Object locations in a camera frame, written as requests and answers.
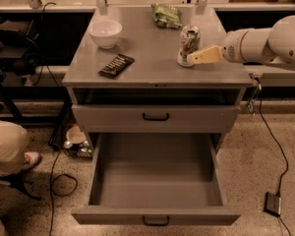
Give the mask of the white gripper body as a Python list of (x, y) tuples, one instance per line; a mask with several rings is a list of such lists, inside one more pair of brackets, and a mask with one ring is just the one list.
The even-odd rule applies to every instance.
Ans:
[(243, 54), (242, 42), (250, 29), (237, 29), (229, 31), (222, 44), (223, 57), (231, 63), (248, 63)]

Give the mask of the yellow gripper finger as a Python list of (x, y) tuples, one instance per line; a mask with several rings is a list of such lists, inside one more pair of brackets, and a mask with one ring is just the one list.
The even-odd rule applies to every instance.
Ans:
[(223, 57), (222, 49), (218, 45), (213, 45), (187, 56), (187, 61), (191, 64), (210, 64), (219, 62)]

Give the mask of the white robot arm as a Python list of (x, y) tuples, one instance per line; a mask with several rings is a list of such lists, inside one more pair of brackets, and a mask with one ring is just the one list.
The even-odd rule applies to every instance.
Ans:
[(221, 45), (212, 45), (187, 56), (193, 65), (259, 63), (295, 71), (295, 15), (277, 21), (271, 28), (229, 31)]

